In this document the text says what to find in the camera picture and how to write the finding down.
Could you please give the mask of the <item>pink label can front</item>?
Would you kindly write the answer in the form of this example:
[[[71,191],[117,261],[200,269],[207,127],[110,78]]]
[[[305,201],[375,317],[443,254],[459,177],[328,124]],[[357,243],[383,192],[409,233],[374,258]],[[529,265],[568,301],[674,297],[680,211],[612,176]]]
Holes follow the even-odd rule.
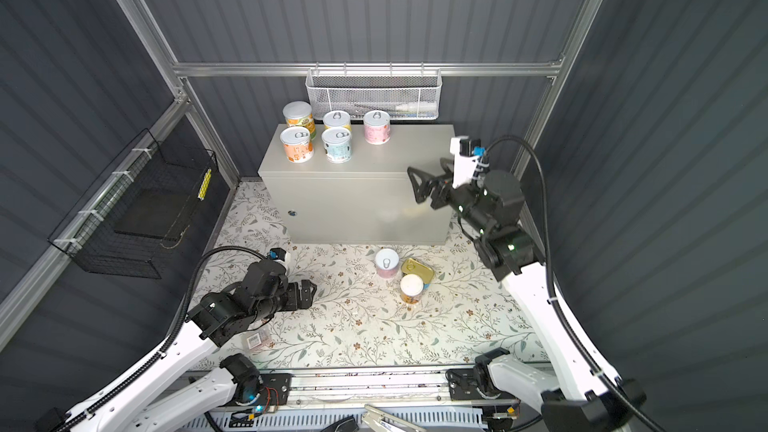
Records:
[[[371,110],[363,116],[363,132],[367,143],[382,145],[391,136],[390,115],[382,110]]]

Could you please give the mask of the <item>blue grey label can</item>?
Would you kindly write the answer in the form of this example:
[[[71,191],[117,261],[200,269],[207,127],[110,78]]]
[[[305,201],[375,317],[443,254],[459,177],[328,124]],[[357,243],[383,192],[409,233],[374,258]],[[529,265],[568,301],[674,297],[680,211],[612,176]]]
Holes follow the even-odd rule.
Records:
[[[345,127],[327,128],[322,133],[326,158],[334,164],[348,162],[352,156],[352,134]]]

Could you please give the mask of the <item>orange can plain lid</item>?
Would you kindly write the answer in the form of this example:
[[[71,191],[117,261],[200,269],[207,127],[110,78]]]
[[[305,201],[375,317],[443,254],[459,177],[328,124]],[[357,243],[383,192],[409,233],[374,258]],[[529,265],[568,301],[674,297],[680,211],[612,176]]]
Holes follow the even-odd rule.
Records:
[[[416,274],[405,274],[400,280],[401,299],[407,304],[418,303],[424,292],[424,282]]]

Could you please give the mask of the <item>yellow label can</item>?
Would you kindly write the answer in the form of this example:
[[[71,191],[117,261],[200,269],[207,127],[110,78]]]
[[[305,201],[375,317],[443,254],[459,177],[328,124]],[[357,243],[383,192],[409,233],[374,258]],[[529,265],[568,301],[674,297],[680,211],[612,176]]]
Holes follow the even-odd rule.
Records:
[[[323,116],[323,124],[326,129],[344,128],[351,131],[351,116],[343,110],[332,110]]]

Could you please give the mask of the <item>orange peach label can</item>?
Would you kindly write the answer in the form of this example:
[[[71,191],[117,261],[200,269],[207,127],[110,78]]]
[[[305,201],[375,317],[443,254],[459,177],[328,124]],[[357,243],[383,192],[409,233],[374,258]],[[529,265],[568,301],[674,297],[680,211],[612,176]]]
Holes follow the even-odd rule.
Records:
[[[290,126],[280,133],[284,152],[291,163],[303,163],[314,155],[311,132],[301,126]]]

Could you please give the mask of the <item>green orange label can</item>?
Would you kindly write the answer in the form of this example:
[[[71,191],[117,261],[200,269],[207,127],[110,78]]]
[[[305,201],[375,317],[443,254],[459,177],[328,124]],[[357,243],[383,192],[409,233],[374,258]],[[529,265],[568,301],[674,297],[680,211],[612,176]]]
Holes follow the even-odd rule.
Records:
[[[305,101],[292,101],[282,109],[286,124],[289,127],[306,128],[312,140],[316,137],[316,125],[313,117],[312,106]]]

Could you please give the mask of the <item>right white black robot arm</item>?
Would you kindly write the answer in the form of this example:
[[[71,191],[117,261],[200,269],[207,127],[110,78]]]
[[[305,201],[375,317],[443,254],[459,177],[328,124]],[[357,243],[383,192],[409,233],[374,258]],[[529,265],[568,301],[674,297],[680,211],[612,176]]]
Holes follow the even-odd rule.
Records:
[[[457,170],[446,160],[441,165],[440,176],[408,168],[416,201],[449,207],[461,226],[476,231],[472,242],[483,265],[521,308],[553,368],[545,373],[497,348],[478,356],[470,372],[449,370],[453,391],[487,399],[511,395],[551,431],[626,429],[646,395],[598,352],[548,273],[544,252],[519,226],[525,197],[518,179],[491,170],[455,186]]]

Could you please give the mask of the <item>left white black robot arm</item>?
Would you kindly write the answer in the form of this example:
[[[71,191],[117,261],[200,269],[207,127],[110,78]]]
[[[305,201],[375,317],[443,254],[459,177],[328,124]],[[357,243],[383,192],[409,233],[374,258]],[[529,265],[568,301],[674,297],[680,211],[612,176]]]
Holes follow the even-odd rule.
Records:
[[[161,394],[192,365],[220,349],[252,323],[281,312],[306,310],[317,286],[291,282],[281,259],[250,264],[243,280],[209,292],[172,327],[169,335],[117,379],[69,410],[53,408],[37,431],[173,430],[219,405],[253,406],[266,392],[258,369],[242,354],[162,399]]]

